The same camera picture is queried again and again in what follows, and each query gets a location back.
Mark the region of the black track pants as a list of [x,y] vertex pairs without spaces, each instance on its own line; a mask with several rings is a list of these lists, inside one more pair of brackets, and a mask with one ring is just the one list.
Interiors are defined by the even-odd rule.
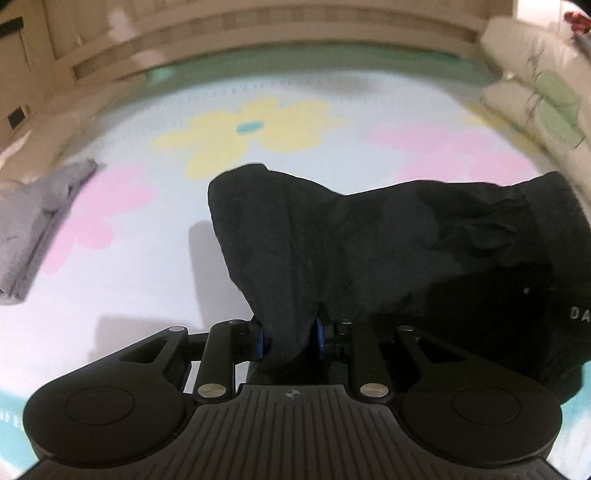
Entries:
[[260,370],[303,353],[315,316],[432,333],[561,401],[590,359],[590,216],[557,172],[513,186],[412,181],[342,195],[267,169],[209,184],[233,283],[263,325]]

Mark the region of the floral bed sheet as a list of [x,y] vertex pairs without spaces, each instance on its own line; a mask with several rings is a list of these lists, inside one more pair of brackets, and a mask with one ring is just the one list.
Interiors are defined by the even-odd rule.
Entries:
[[160,68],[7,217],[16,479],[586,479],[590,224],[441,54]]

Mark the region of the folded grey garment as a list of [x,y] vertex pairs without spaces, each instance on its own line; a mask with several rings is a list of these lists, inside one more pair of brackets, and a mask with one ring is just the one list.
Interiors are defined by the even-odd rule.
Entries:
[[88,159],[63,166],[1,200],[1,303],[26,299],[77,195],[97,172]]

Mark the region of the floral rolled quilt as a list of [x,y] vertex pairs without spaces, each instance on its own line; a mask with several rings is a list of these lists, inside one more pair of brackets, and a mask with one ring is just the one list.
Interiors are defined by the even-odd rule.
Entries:
[[483,103],[554,157],[590,190],[590,61],[558,34],[495,17],[481,37],[484,53],[512,77],[482,90]]

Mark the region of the cream wooden headboard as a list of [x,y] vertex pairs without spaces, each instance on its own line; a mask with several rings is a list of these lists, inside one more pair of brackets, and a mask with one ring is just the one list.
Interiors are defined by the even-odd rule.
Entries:
[[1,137],[53,96],[201,55],[271,43],[376,43],[482,59],[512,1],[5,1]]

